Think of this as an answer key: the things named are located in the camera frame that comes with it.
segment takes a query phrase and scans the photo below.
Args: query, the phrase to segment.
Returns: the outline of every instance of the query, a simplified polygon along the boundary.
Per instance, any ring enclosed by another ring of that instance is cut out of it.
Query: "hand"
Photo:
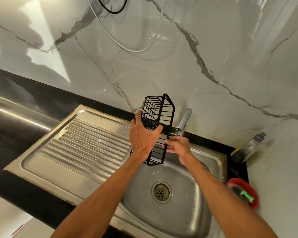
[[[167,152],[176,153],[179,156],[181,164],[187,166],[187,162],[191,158],[195,158],[190,150],[189,140],[182,136],[173,136],[165,140],[167,144]]]
[[[146,129],[141,122],[141,112],[136,113],[136,120],[131,120],[129,141],[133,152],[140,154],[141,160],[144,162],[156,144],[163,127],[159,125],[154,131]]]

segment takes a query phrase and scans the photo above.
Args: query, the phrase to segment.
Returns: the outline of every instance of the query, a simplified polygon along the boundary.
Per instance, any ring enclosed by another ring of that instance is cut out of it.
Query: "soap dispenser bottle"
[[[266,134],[261,132],[253,137],[253,139],[244,144],[242,147],[235,149],[231,153],[231,159],[235,163],[243,163],[246,161],[258,148],[258,145],[265,139]]]

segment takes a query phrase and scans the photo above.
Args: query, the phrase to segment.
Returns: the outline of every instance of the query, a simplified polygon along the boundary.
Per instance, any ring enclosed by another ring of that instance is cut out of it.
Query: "black cable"
[[[119,11],[116,11],[116,12],[113,12],[113,11],[109,10],[107,7],[105,7],[105,5],[101,2],[101,0],[98,0],[98,1],[100,2],[100,4],[103,6],[103,8],[104,8],[107,12],[109,12],[109,13],[111,13],[111,14],[118,14],[118,13],[121,13],[121,12],[123,11],[123,9],[125,8],[125,6],[126,6],[128,0],[125,0],[125,3],[123,4],[123,7],[122,7]]]

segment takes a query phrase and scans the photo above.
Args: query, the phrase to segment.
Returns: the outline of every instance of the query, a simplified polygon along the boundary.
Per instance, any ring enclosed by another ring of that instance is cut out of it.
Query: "wire cord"
[[[98,0],[98,1],[99,1],[99,3],[103,6],[103,8],[104,8],[107,12],[109,12],[109,13],[111,13],[111,14],[118,14],[118,13],[121,13],[121,12],[123,11],[123,9],[125,8],[125,6],[126,6],[128,0],[125,0],[125,3],[123,4],[123,7],[122,7],[119,11],[116,11],[116,12],[113,12],[113,11],[109,10],[107,7],[105,7],[105,5],[102,3],[101,0]]]
[[[99,22],[99,25],[102,27],[102,29],[106,32],[106,34],[110,37],[111,40],[113,40],[119,47],[121,47],[122,49],[128,51],[128,52],[132,52],[132,53],[142,53],[146,50],[148,50],[155,42],[155,40],[157,39],[157,35],[159,33],[159,30],[160,30],[160,26],[161,26],[161,21],[162,21],[162,18],[163,18],[163,11],[164,11],[164,8],[165,8],[165,3],[166,3],[166,0],[163,0],[163,3],[162,3],[162,8],[161,8],[161,15],[160,15],[160,19],[159,19],[159,24],[158,24],[158,28],[157,28],[157,31],[155,33],[155,36],[151,42],[151,44],[149,44],[149,46],[147,46],[146,48],[142,49],[142,50],[131,50],[127,47],[124,47],[123,45],[121,45],[117,40],[115,40],[111,35],[110,33],[107,31],[107,29],[103,26],[103,24],[100,22],[98,16],[96,15],[95,11],[94,11],[94,8],[92,7],[91,5],[91,2],[89,0],[87,0],[88,2],[88,5],[90,6],[93,14],[95,15],[95,18],[97,19],[97,21]]]

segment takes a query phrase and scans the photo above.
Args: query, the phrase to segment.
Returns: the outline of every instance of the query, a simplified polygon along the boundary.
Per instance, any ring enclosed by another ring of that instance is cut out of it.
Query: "forearm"
[[[192,154],[187,169],[201,188],[226,238],[277,238],[269,225],[230,189],[219,182]]]
[[[51,238],[102,237],[128,183],[142,163],[138,157],[141,155],[133,153],[124,165],[67,216]]]

